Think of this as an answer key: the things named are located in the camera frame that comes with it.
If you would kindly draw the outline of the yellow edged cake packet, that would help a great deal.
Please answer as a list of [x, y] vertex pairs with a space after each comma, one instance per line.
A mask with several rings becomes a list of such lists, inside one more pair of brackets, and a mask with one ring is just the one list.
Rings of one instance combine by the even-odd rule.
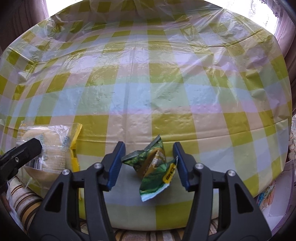
[[23, 166], [22, 175], [38, 182], [52, 182], [64, 170], [80, 170], [76, 143], [82, 124], [27, 125], [18, 129], [16, 144], [19, 146], [32, 138], [42, 145], [41, 154]]

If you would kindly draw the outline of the purple storage box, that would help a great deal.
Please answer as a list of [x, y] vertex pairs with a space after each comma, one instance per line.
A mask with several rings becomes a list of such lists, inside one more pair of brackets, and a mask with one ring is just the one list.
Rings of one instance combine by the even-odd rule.
[[295, 219], [295, 159], [255, 198], [273, 236], [280, 235]]

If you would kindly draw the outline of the striped sofa cushion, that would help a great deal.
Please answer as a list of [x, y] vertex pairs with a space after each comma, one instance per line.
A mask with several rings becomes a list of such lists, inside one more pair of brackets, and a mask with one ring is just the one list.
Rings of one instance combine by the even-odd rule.
[[92, 178], [60, 175], [45, 198], [14, 177], [6, 197], [31, 240], [188, 240], [189, 227], [131, 231], [111, 226], [102, 186]]

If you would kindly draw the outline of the green candy wrapper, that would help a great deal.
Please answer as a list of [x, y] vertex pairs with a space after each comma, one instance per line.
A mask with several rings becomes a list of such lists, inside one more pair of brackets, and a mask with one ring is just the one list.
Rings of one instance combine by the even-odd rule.
[[136, 150], [121, 158], [121, 162], [132, 166], [141, 179], [140, 198], [146, 202], [170, 186], [175, 175], [178, 157], [167, 161], [161, 136], [157, 136], [143, 150]]

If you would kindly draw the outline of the brown curtain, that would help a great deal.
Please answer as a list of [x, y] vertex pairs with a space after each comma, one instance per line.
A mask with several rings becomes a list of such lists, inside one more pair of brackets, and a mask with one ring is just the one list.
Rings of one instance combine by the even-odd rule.
[[295, 80], [295, 1], [262, 1], [279, 18], [275, 37], [285, 59], [290, 82]]

